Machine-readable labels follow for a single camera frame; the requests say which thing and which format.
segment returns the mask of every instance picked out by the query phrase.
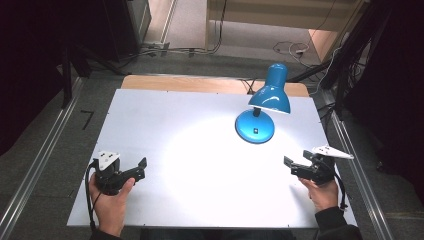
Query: hand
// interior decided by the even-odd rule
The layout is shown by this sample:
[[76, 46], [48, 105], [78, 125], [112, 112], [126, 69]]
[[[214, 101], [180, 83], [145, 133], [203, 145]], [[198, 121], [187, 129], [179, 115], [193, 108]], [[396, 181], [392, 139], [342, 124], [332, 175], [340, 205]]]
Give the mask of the hand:
[[[97, 196], [99, 196], [99, 189], [95, 184], [95, 173], [90, 178], [90, 196], [91, 202], [94, 203]], [[97, 199], [94, 211], [99, 219], [99, 230], [110, 235], [119, 237], [124, 228], [125, 209], [127, 203], [128, 193], [134, 186], [135, 179], [130, 178], [122, 186], [121, 191], [115, 196], [108, 196], [101, 194]]]
[[317, 212], [338, 206], [339, 187], [336, 181], [316, 185], [312, 180], [299, 178], [299, 181], [309, 190], [309, 198], [315, 204]]

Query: black sleeve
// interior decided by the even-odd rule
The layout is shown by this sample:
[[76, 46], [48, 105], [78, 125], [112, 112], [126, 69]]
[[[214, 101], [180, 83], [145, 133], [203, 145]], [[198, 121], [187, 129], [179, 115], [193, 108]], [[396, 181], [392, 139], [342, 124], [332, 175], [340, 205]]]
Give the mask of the black sleeve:
[[98, 229], [91, 234], [90, 240], [122, 240], [122, 238], [102, 232]]
[[315, 219], [320, 230], [319, 240], [362, 240], [359, 228], [348, 225], [338, 207], [316, 213]]

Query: lamp shade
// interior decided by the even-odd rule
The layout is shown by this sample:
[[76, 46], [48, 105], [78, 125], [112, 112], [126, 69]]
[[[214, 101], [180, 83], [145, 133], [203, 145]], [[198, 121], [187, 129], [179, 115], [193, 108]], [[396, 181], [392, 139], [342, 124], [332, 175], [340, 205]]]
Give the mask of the lamp shade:
[[273, 64], [268, 69], [265, 85], [249, 101], [249, 105], [262, 109], [290, 113], [290, 102], [284, 92], [287, 67], [281, 63]]

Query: lamp base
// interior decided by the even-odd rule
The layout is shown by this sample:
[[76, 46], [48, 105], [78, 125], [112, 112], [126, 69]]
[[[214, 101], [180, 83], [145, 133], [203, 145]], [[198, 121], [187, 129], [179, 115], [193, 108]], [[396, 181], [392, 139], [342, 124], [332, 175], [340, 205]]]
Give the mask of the lamp base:
[[274, 135], [275, 126], [271, 117], [260, 112], [258, 116], [253, 115], [253, 110], [242, 112], [236, 119], [236, 131], [238, 135], [250, 143], [265, 143]]

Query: table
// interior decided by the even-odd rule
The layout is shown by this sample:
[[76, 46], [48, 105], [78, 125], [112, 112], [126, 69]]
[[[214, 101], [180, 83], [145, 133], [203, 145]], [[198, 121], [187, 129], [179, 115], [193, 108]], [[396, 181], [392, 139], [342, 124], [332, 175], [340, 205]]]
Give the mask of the table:
[[[202, 82], [217, 88], [202, 87]], [[191, 88], [185, 91], [184, 84]], [[221, 84], [236, 93], [217, 93]], [[196, 85], [206, 92], [195, 92]], [[245, 87], [241, 80], [225, 78], [125, 78], [122, 89], [115, 93], [92, 158], [101, 150], [119, 152], [121, 170], [127, 170], [147, 157], [146, 178], [128, 198], [126, 225], [317, 227], [306, 188], [283, 163], [288, 156], [307, 164], [303, 150], [327, 144], [313, 100], [305, 97], [302, 84], [287, 84], [288, 89], [304, 91], [288, 91], [290, 115], [268, 112], [276, 125], [274, 137], [254, 145], [242, 140], [234, 129], [235, 118], [249, 109], [251, 96], [237, 93]], [[68, 226], [89, 224], [83, 181]], [[345, 218], [356, 225], [350, 209]]]
[[[205, 47], [210, 20], [221, 20], [226, 0], [208, 0]], [[345, 33], [351, 31], [367, 7], [367, 0], [231, 0], [224, 21], [310, 29], [321, 61], [331, 57]]]

